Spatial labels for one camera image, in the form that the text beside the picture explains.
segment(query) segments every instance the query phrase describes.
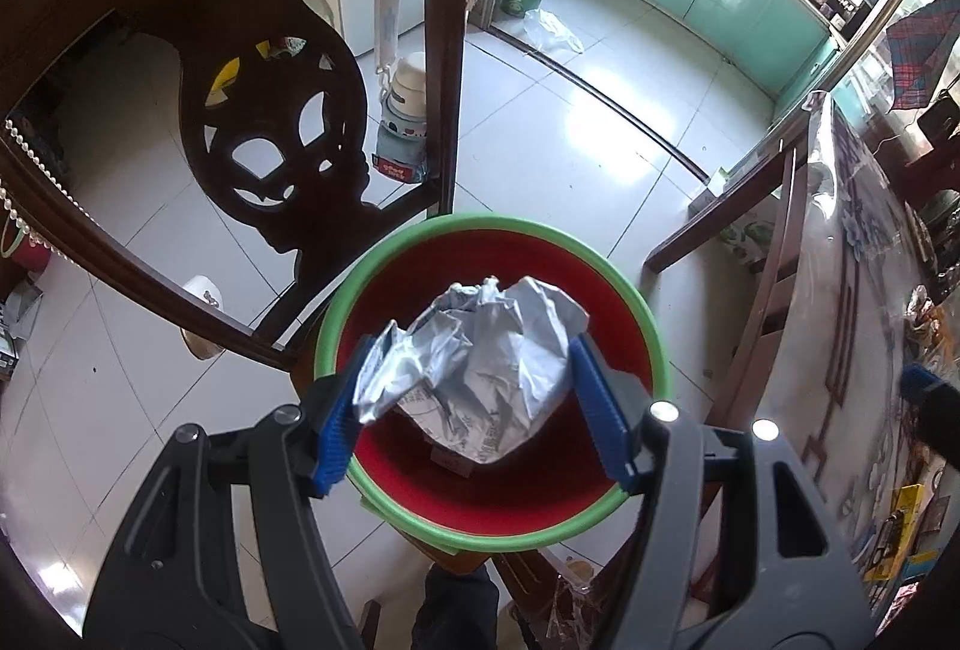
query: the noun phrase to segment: metal screw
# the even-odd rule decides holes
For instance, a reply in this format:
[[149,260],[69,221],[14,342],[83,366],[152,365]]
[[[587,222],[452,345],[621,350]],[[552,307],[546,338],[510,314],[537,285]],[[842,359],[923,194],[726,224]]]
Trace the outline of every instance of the metal screw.
[[190,444],[190,442],[195,442],[199,436],[200,428],[193,423],[181,425],[178,429],[176,429],[176,432],[174,432],[174,438],[181,444]]
[[274,410],[274,420],[280,425],[293,425],[300,415],[299,406],[294,403],[285,403]]

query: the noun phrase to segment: crumpled white paper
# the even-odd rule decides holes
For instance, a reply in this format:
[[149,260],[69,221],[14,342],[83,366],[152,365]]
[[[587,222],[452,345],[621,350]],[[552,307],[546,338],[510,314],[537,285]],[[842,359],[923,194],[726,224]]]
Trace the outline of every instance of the crumpled white paper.
[[431,439],[475,463],[526,442],[570,389],[570,340],[587,312],[530,276],[501,292],[452,285],[408,330],[391,321],[353,394],[367,425],[400,404]]

